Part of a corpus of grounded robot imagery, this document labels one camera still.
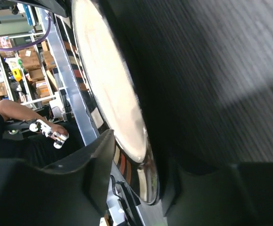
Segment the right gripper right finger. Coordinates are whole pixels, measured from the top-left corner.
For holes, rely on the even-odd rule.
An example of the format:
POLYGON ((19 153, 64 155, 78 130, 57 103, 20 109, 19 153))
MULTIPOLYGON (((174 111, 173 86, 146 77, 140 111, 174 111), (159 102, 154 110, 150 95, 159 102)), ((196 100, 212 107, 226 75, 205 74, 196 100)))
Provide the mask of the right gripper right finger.
POLYGON ((273 163, 195 176, 171 160, 161 201, 170 226, 273 226, 273 163))

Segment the operator hand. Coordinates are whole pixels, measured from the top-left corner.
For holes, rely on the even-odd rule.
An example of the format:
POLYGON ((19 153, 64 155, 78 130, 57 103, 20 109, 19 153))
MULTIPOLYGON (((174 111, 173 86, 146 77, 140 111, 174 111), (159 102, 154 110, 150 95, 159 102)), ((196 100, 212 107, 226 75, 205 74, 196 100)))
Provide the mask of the operator hand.
POLYGON ((52 133, 59 133, 65 137, 69 138, 68 131, 62 125, 54 124, 51 122, 48 122, 48 125, 51 127, 52 133))

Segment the operator forearm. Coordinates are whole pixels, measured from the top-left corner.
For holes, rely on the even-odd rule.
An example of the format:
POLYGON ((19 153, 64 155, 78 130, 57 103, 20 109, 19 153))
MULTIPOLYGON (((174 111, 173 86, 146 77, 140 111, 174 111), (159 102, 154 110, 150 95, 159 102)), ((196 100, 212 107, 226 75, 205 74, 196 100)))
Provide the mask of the operator forearm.
POLYGON ((43 122, 49 124, 50 122, 39 115, 37 112, 21 105, 17 102, 3 99, 0 101, 0 115, 4 121, 9 119, 15 119, 20 121, 29 121, 29 120, 42 120, 43 122))

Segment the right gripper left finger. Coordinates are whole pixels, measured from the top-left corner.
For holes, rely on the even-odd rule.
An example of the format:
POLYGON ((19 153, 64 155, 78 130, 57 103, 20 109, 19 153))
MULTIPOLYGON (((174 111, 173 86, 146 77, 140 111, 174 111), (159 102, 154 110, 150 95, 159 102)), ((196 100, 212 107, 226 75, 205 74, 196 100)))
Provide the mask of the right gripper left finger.
POLYGON ((0 159, 0 226, 97 226, 106 210, 115 136, 44 169, 0 159))

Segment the dark rimmed cream plate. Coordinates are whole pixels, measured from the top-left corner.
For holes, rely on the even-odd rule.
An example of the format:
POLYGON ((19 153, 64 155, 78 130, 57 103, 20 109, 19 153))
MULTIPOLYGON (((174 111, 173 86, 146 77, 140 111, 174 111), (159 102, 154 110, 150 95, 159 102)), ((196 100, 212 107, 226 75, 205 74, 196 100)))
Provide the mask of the dark rimmed cream plate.
POLYGON ((71 0, 74 46, 95 101, 92 118, 115 136, 113 161, 145 204, 159 201, 159 178, 131 73, 98 0, 71 0))

